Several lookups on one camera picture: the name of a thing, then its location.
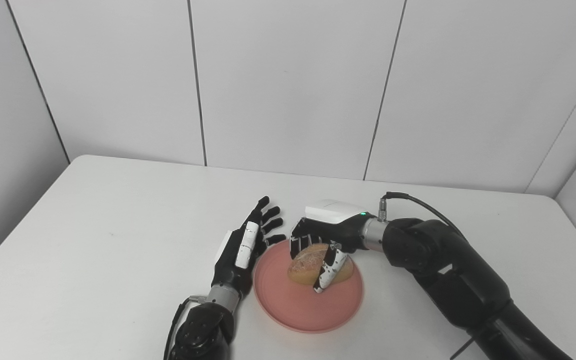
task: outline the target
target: white table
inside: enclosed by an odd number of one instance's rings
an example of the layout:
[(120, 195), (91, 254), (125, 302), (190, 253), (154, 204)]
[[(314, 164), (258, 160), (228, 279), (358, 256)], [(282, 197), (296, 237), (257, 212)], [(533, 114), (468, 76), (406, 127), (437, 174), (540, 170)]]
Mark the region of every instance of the white table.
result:
[[(444, 212), (576, 359), (576, 230), (550, 198), (98, 156), (77, 158), (0, 246), (0, 359), (160, 359), (178, 303), (208, 292), (224, 234), (258, 198), (281, 205), (289, 233), (306, 203), (331, 198), (376, 213), (386, 191)], [(391, 200), (388, 215), (430, 217), (404, 200)], [(352, 257), (365, 282), (352, 321), (292, 332), (250, 294), (237, 310), (233, 358), (447, 359), (466, 342), (409, 273), (374, 251)], [(459, 359), (486, 357), (471, 346)]]

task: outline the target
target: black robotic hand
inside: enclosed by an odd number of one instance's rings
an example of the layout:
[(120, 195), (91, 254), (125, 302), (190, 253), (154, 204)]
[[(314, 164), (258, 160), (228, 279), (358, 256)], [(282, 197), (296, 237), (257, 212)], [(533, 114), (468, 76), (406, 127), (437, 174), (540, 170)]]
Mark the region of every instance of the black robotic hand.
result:
[(358, 249), (368, 250), (362, 234), (364, 224), (375, 215), (361, 212), (339, 223), (327, 223), (303, 217), (290, 235), (290, 257), (295, 257), (312, 244), (328, 244), (326, 254), (319, 269), (319, 274), (312, 285), (316, 293), (323, 292), (344, 266), (348, 255)]
[[(241, 224), (240, 228), (232, 231), (228, 242), (226, 243), (217, 264), (214, 265), (214, 276), (212, 278), (211, 286), (222, 285), (228, 286), (236, 290), (240, 297), (246, 296), (252, 287), (252, 269), (257, 262), (259, 256), (269, 246), (279, 243), (286, 239), (284, 234), (276, 234), (266, 237), (272, 230), (284, 224), (284, 219), (276, 217), (281, 212), (278, 206), (271, 207), (266, 212), (263, 209), (270, 203), (270, 198), (264, 196), (261, 198), (256, 207), (250, 212), (250, 215)], [(240, 255), (240, 246), (244, 239), (244, 235), (249, 229), (249, 223), (256, 224), (258, 231), (254, 235), (254, 243), (250, 248), (250, 257), (247, 266), (237, 266), (237, 258)]]
[[(174, 315), (168, 334), (164, 360), (224, 360), (229, 358), (235, 320), (233, 312), (252, 287), (252, 270), (259, 256), (269, 246), (286, 239), (286, 235), (266, 234), (281, 226), (278, 206), (269, 205), (268, 196), (261, 198), (240, 228), (233, 230), (214, 266), (208, 296), (191, 296)], [(199, 305), (188, 311), (179, 324), (189, 301)]]

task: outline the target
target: pink plate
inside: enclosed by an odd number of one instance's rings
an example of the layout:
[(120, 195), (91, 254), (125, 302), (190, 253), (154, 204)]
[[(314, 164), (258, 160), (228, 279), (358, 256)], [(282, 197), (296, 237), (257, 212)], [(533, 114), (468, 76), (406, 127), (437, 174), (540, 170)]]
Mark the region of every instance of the pink plate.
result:
[(312, 286), (288, 278), (291, 261), (289, 241), (282, 241), (266, 250), (254, 267), (254, 294), (274, 321), (301, 333), (325, 333), (357, 313), (364, 296), (357, 264), (348, 280), (317, 294)]

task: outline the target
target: robotic finger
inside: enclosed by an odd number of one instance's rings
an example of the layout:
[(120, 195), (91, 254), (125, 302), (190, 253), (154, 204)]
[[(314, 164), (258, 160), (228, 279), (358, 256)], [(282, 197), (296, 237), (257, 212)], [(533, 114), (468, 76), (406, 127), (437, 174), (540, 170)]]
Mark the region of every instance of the robotic finger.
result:
[(320, 294), (324, 289), (329, 287), (335, 276), (337, 276), (344, 266), (346, 259), (348, 259), (348, 254), (341, 250), (341, 246), (338, 243), (331, 243), (328, 246), (323, 263), (321, 264), (321, 269), (319, 270), (319, 276), (312, 286), (317, 294)]

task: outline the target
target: bread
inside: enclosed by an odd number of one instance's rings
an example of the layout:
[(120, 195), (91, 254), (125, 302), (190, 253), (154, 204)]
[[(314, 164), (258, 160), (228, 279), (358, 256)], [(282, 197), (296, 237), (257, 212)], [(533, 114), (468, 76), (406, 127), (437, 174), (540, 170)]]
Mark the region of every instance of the bread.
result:
[[(320, 275), (320, 269), (328, 248), (328, 244), (318, 243), (311, 244), (300, 251), (288, 267), (288, 278), (298, 284), (314, 285)], [(354, 269), (352, 260), (348, 258), (332, 280), (332, 284), (348, 280), (353, 275)]]

